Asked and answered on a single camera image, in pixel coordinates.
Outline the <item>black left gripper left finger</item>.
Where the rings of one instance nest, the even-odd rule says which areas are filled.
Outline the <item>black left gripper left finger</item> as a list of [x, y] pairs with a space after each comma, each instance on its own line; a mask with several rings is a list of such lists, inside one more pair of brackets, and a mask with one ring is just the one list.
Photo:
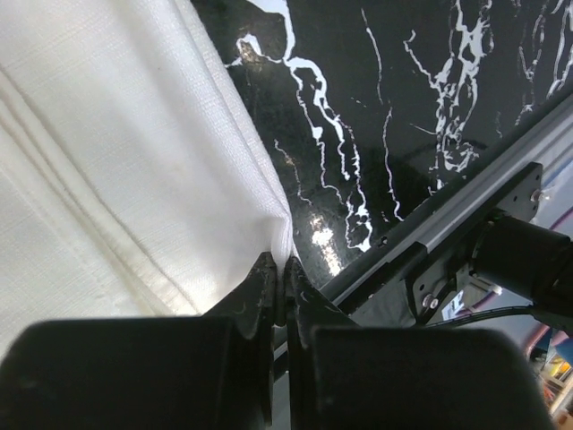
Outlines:
[[206, 313], [228, 324], [219, 383], [222, 426], [272, 424], [276, 286], [277, 265], [262, 253], [246, 278]]

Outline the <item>white cloth napkin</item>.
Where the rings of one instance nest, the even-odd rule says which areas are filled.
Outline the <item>white cloth napkin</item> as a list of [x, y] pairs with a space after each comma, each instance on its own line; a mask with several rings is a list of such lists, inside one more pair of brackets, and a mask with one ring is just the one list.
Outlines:
[[190, 2], [2, 2], [2, 349], [46, 320], [203, 314], [292, 230]]

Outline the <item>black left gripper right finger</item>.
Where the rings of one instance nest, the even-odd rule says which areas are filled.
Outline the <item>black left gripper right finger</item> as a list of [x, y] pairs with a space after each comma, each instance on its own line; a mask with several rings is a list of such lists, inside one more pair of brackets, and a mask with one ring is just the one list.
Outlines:
[[316, 418], [316, 382], [312, 363], [312, 331], [317, 327], [355, 327], [309, 281], [300, 260], [288, 259], [284, 272], [290, 420], [312, 426]]

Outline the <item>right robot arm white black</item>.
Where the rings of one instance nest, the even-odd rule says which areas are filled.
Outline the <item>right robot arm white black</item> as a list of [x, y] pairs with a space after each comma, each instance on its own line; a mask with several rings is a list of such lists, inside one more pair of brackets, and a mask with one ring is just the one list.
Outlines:
[[[442, 310], [470, 280], [480, 279], [527, 300], [447, 320]], [[572, 241], [499, 212], [463, 236], [454, 234], [406, 276], [408, 304], [418, 326], [460, 327], [530, 315], [558, 331], [572, 331]]]

